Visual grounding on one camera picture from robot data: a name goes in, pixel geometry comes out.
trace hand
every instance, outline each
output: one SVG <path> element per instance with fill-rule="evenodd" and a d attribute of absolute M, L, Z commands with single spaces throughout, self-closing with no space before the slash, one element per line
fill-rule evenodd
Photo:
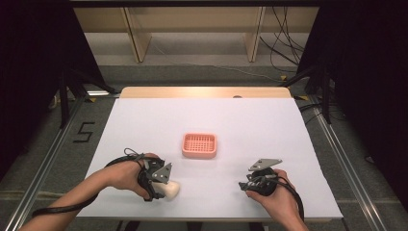
<path fill-rule="evenodd" d="M 147 153 L 145 156 L 159 158 L 153 153 Z M 118 190 L 129 190 L 144 199 L 149 199 L 149 193 L 138 183 L 140 166 L 144 166 L 144 161 L 140 160 L 139 164 L 133 161 L 126 161 L 105 167 L 100 171 L 107 175 L 107 186 L 115 187 Z"/>
<path fill-rule="evenodd" d="M 287 173 L 284 170 L 274 169 L 278 176 L 288 180 Z M 287 230 L 307 230 L 306 225 L 300 218 L 297 203 L 293 195 L 281 185 L 276 186 L 276 190 L 269 196 L 262 196 L 254 191 L 246 191 L 246 194 L 259 202 L 276 221 L 281 223 Z"/>

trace pink plastic basket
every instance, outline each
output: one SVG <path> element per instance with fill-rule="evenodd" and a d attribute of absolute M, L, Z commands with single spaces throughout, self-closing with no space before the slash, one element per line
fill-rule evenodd
<path fill-rule="evenodd" d="M 187 133 L 182 149 L 185 157 L 211 159 L 217 154 L 217 138 L 213 134 Z"/>

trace white table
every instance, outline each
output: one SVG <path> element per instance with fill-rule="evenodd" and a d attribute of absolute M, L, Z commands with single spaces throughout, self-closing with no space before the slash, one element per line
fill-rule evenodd
<path fill-rule="evenodd" d="M 181 144 L 188 132 L 216 134 L 217 156 L 185 158 Z M 238 185 L 260 158 L 283 160 L 276 168 L 288 172 L 305 218 L 342 217 L 292 98 L 119 98 L 87 176 L 122 156 L 126 147 L 172 162 L 170 180 L 181 184 L 177 197 L 144 202 L 132 192 L 106 189 L 79 217 L 270 220 Z"/>

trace floor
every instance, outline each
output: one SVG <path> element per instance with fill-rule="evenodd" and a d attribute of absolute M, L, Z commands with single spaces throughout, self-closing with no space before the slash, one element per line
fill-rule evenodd
<path fill-rule="evenodd" d="M 300 46 L 304 46 L 308 37 L 307 34 L 292 34 L 291 36 Z M 262 35 L 262 38 L 269 45 L 275 41 L 275 36 L 272 34 Z M 206 71 L 211 71 L 214 79 L 231 75 L 229 72 L 232 71 L 235 73 L 233 75 L 242 75 L 244 76 L 242 78 L 258 81 L 260 85 L 267 86 L 276 86 L 282 81 L 282 78 L 293 76 L 293 71 L 296 70 L 296 59 L 292 49 L 282 42 L 276 42 L 274 48 L 285 54 L 291 61 L 275 52 L 270 55 L 269 48 L 261 42 L 256 62 L 250 63 L 247 60 L 240 34 L 154 34 L 147 56 L 141 64 L 135 63 L 126 34 L 87 34 L 87 39 L 104 77 L 107 78 L 106 81 L 116 88 L 126 86 L 132 81 L 140 81 L 138 82 L 140 85 L 161 84 L 166 80 L 171 82 L 175 74 L 184 74 L 180 72 L 179 66 L 186 66 L 185 69 L 191 71 L 189 73 L 198 73 L 196 76 L 183 77 L 189 78 L 189 81 L 199 79 L 201 76 L 198 75 Z M 141 79 L 149 78 L 150 82 L 129 80 L 129 76 L 133 78 L 136 71 L 144 71 Z M 299 99 L 296 100 L 299 107 L 319 100 L 319 93 L 309 95 L 306 100 L 303 100 L 306 96 L 303 92 L 305 83 L 307 79 L 291 87 L 291 93 L 299 96 Z M 78 121 L 92 120 L 96 124 L 104 124 L 113 102 L 114 100 L 110 97 L 98 98 L 94 103 L 81 106 L 75 119 Z M 375 164 L 366 161 L 365 157 L 369 154 L 365 151 L 364 145 L 360 143 L 358 135 L 347 123 L 341 109 L 335 104 L 335 99 L 331 100 L 332 124 L 330 125 L 322 119 L 319 108 L 310 108 L 302 114 L 321 170 L 344 214 L 344 219 L 341 220 L 308 221 L 308 227 L 311 230 L 408 230 L 407 212 L 402 208 Z M 44 118 L 43 126 L 38 129 L 38 135 L 32 143 L 27 145 L 27 153 L 17 159 L 9 174 L 1 182 L 0 228 L 6 227 L 22 195 L 30 187 L 42 159 L 53 145 L 54 138 L 59 135 L 59 117 L 58 110 L 50 110 L 50 114 Z M 46 206 L 60 195 L 58 193 L 65 192 L 66 189 L 83 179 L 88 169 L 87 164 L 92 157 L 91 153 L 100 138 L 98 136 L 103 132 L 103 126 L 95 127 L 93 131 L 92 135 L 97 141 L 89 145 L 76 143 L 75 146 L 72 146 L 73 141 L 78 139 L 76 131 L 80 125 L 80 122 L 73 122 L 72 131 L 69 132 L 73 135 L 64 140 L 64 148 L 54 161 L 33 208 Z M 335 150 L 334 146 L 340 147 L 340 151 Z M 78 157 L 76 150 L 90 153 L 90 155 Z M 341 164 L 344 162 L 344 155 L 345 161 L 349 162 L 349 166 L 345 165 L 345 168 Z M 365 196 L 361 197 L 358 193 L 363 193 Z M 377 219 L 372 219 L 367 214 L 370 212 L 365 208 L 367 205 L 374 208 L 374 212 L 378 215 Z M 124 230 L 125 226 L 126 221 L 77 218 L 68 230 Z M 266 227 L 269 230 L 282 230 L 282 227 L 273 222 L 266 223 Z M 185 222 L 142 222 L 138 230 L 187 230 L 187 225 Z M 202 230 L 243 231 L 249 230 L 249 226 L 247 223 L 205 222 Z"/>

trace wrist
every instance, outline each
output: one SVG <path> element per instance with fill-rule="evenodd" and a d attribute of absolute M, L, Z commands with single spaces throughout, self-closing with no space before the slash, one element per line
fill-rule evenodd
<path fill-rule="evenodd" d="M 109 172 L 108 169 L 102 168 L 96 172 L 94 172 L 88 179 L 93 182 L 94 186 L 99 190 L 102 191 L 105 188 L 108 188 L 112 185 L 113 176 Z"/>
<path fill-rule="evenodd" d="M 287 231 L 307 231 L 308 228 L 303 220 L 299 217 L 287 219 L 282 222 Z"/>

